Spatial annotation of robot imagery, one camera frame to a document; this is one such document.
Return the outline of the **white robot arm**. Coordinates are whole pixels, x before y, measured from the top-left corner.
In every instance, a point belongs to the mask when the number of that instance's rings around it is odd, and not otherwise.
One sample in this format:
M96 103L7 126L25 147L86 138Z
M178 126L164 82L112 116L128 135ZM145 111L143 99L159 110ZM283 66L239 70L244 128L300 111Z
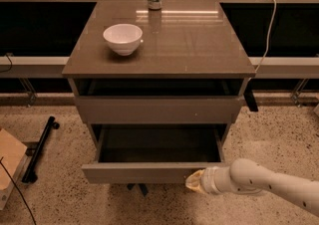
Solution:
M228 166L201 169L185 186L203 194L258 194L268 191L319 216L319 182L269 170L250 159L238 158Z

